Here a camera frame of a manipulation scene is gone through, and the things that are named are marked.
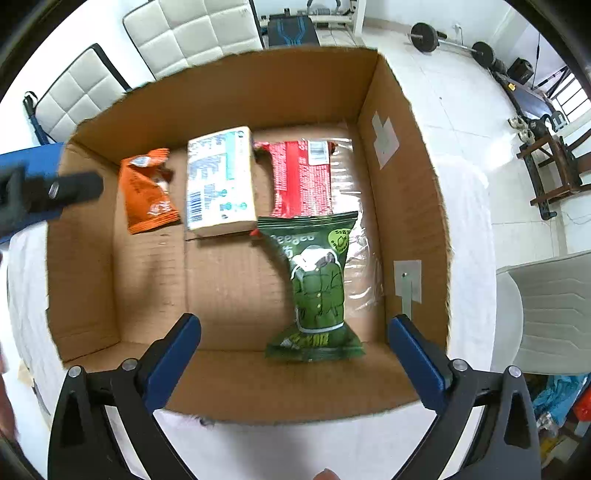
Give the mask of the person left hand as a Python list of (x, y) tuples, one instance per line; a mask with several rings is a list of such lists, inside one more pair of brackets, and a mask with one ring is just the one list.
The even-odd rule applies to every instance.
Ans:
[(2, 434), (10, 441), (17, 440), (17, 429), (14, 411), (8, 398), (3, 377), (0, 377), (0, 428)]

